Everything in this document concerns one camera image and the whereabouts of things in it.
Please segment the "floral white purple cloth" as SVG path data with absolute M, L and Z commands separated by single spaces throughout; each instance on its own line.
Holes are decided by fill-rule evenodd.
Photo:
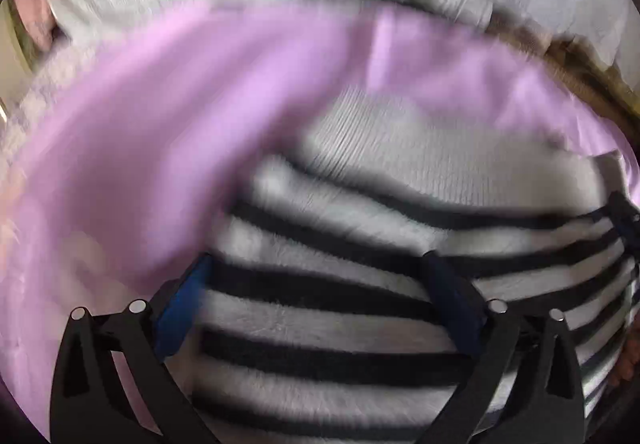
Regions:
M 1 129 L 1 181 L 6 180 L 15 158 L 56 102 L 58 93 L 93 65 L 100 48 L 98 41 L 64 41 L 40 64 L 16 111 Z

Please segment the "lilac printed bed sheet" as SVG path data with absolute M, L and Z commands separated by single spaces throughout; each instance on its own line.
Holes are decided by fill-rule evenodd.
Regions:
M 403 8 L 187 4 L 96 53 L 56 96 L 1 189 L 1 377 L 50 439 L 58 349 L 73 309 L 151 299 L 215 241 L 262 161 L 345 94 L 392 98 L 576 155 L 620 155 L 612 207 L 639 260 L 639 168 L 620 133 L 540 62 Z M 203 296 L 165 360 L 192 402 Z

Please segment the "black white striped sweater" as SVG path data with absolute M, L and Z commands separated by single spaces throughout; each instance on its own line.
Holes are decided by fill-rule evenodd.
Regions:
M 192 402 L 226 443 L 409 443 L 469 362 L 422 285 L 434 253 L 487 299 L 560 310 L 585 409 L 639 303 L 620 155 L 347 93 L 266 157 L 214 247 Z

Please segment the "pink pillow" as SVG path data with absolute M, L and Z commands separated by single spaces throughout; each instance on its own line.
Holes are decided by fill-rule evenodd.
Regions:
M 49 0 L 14 0 L 27 35 L 42 52 L 49 52 L 54 41 L 56 19 Z

